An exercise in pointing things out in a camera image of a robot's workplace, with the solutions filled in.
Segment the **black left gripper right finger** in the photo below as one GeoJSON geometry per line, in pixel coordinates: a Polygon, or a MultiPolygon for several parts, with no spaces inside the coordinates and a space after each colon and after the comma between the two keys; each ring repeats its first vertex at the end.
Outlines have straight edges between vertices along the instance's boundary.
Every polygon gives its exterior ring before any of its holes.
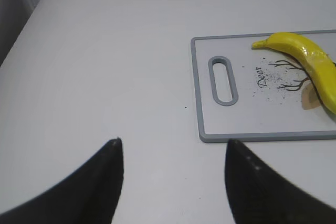
{"type": "Polygon", "coordinates": [[[224,179],[235,223],[335,223],[335,209],[282,177],[239,140],[227,143],[224,179]]]}

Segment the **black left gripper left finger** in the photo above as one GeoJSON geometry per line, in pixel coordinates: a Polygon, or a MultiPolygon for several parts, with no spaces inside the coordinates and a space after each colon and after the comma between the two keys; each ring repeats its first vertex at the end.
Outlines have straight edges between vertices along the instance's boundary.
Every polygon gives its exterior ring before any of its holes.
{"type": "Polygon", "coordinates": [[[1,214],[1,223],[112,223],[123,175],[122,141],[109,140],[64,180],[1,214]]]}

